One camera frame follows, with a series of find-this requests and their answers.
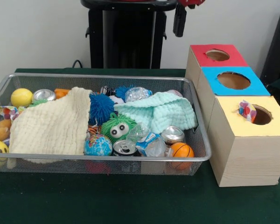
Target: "red lid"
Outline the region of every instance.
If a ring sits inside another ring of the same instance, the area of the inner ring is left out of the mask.
[[[200,67],[247,67],[248,64],[231,44],[191,45]]]

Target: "cream knit blanket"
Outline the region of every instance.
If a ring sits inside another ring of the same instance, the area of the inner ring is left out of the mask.
[[[10,153],[83,155],[90,90],[75,87],[58,100],[27,108],[11,127]],[[54,160],[26,159],[36,163]],[[9,168],[14,161],[9,161]]]

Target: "wire mesh basket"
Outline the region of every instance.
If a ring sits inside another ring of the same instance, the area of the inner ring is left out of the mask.
[[[13,169],[6,164],[0,172],[88,173],[88,174],[143,174],[143,175],[193,175],[203,161],[211,156],[207,133],[197,100],[195,88],[185,78],[124,77],[95,75],[57,75],[16,73],[7,76],[0,84],[0,106],[10,105],[10,96],[18,88],[32,92],[39,89],[71,89],[75,86],[100,91],[104,85],[142,86],[153,92],[177,90],[192,104],[198,127],[186,130],[185,142],[193,148],[194,158],[86,156],[52,154],[0,154],[0,160],[16,161]],[[176,169],[182,164],[183,169]]]

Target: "blue lid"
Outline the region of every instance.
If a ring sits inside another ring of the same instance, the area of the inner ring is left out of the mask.
[[[260,79],[250,67],[203,67],[202,71],[214,94],[218,96],[270,96]],[[220,83],[218,75],[238,73],[250,81],[250,86],[242,90],[231,89]]]

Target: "black cable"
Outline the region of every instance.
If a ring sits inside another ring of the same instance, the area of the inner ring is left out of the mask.
[[[74,68],[75,66],[76,66],[76,63],[79,63],[79,65],[80,65],[80,68],[83,68],[83,65],[82,65],[82,63],[80,62],[80,60],[75,60],[75,62],[73,63],[73,66],[72,66],[72,68]]]

